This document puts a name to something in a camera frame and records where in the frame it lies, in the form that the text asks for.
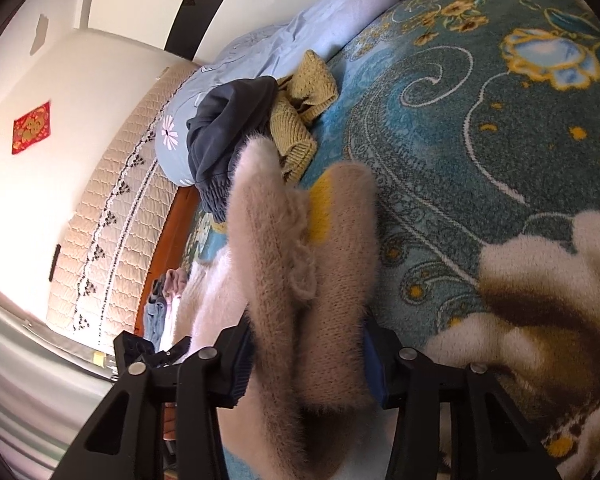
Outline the fuzzy beige cartoon sweater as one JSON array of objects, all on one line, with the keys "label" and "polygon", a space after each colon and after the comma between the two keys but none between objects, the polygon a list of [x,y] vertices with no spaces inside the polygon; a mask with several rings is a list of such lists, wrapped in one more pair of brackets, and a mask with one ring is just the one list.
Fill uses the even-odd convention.
[{"label": "fuzzy beige cartoon sweater", "polygon": [[220,411],[230,454],[260,479],[329,479],[370,404],[363,321],[378,273],[377,186],[335,162],[306,190],[284,182],[274,143],[249,139],[230,189],[227,242],[189,271],[172,335],[194,349],[246,318],[254,364]]}]

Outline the folded grey-blue garment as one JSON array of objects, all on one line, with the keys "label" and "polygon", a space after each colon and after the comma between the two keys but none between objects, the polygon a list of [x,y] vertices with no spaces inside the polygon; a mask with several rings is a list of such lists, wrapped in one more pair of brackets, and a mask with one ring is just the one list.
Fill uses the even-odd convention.
[{"label": "folded grey-blue garment", "polygon": [[159,350],[164,331],[166,310],[168,310],[168,304],[166,298],[161,294],[151,295],[144,307],[144,338],[152,343],[156,351]]}]

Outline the folded pink garment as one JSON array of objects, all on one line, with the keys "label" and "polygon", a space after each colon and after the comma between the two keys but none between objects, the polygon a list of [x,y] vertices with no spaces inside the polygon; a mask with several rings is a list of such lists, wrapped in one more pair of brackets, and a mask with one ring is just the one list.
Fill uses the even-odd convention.
[{"label": "folded pink garment", "polygon": [[166,271],[163,283],[163,296],[168,304],[175,298],[180,298],[188,281],[188,273],[184,268],[169,269]]}]

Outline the beige quilted mattress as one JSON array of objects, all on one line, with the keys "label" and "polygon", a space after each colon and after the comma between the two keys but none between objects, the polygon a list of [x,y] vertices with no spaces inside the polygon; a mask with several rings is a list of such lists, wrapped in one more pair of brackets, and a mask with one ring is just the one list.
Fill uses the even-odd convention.
[{"label": "beige quilted mattress", "polygon": [[125,119],[76,205],[50,284],[46,323],[109,353],[114,337],[134,330],[140,297],[176,186],[155,152],[166,103],[196,70],[167,68]]}]

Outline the dark grey-blue pants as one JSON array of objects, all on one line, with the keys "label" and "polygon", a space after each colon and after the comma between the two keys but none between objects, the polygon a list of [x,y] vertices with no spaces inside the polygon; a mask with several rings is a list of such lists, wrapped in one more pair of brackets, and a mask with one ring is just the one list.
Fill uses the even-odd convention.
[{"label": "dark grey-blue pants", "polygon": [[235,79],[213,88],[186,122],[189,170],[202,208],[226,221],[226,207],[239,151],[253,133],[264,133],[277,96],[271,76]]}]

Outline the mustard yellow knit garment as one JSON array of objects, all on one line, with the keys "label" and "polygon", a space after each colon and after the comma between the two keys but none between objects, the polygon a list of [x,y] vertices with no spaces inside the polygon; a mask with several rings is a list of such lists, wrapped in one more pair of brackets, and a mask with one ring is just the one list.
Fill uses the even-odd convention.
[{"label": "mustard yellow knit garment", "polygon": [[310,127],[338,100],[338,87],[324,60],[313,50],[306,50],[296,71],[277,83],[270,133],[284,181],[297,184],[317,152]]}]

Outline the teal floral bed blanket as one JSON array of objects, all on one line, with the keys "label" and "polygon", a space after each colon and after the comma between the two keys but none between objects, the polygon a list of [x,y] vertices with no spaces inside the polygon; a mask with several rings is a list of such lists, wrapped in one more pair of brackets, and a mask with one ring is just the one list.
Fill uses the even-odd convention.
[{"label": "teal floral bed blanket", "polygon": [[[376,186],[363,321],[485,368],[558,479],[600,479],[600,20],[583,0],[400,0],[330,60],[306,190]],[[370,404],[329,479],[386,477],[398,411]]]}]

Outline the light blue floral duvet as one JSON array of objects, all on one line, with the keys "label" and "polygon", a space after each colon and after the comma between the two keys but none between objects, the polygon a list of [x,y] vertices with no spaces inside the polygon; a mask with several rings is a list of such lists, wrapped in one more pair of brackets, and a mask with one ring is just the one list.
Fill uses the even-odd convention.
[{"label": "light blue floral duvet", "polygon": [[400,0],[317,0],[283,25],[250,32],[223,49],[178,88],[156,123],[155,152],[164,175],[177,186],[191,186],[185,145],[186,122],[206,94],[234,79],[294,72],[306,50],[330,60],[379,14]]}]

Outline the orange wooden bed frame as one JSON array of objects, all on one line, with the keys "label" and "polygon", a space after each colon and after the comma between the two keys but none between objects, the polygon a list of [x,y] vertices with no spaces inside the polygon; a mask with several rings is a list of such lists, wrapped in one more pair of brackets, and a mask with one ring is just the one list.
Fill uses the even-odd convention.
[{"label": "orange wooden bed frame", "polygon": [[175,269],[180,265],[181,256],[184,254],[186,240],[190,229],[190,222],[199,204],[199,194],[194,186],[178,188],[174,195],[171,208],[166,215],[163,229],[160,233],[157,246],[152,255],[145,284],[140,295],[140,303],[135,319],[133,333],[142,336],[144,333],[145,304],[151,292],[152,282],[166,270]]}]

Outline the red square wall decoration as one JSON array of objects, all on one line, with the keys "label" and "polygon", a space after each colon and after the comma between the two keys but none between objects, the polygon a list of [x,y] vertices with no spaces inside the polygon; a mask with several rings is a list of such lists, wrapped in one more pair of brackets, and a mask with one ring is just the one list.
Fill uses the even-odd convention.
[{"label": "red square wall decoration", "polygon": [[14,121],[12,125],[12,154],[17,155],[49,136],[50,101],[47,101]]}]

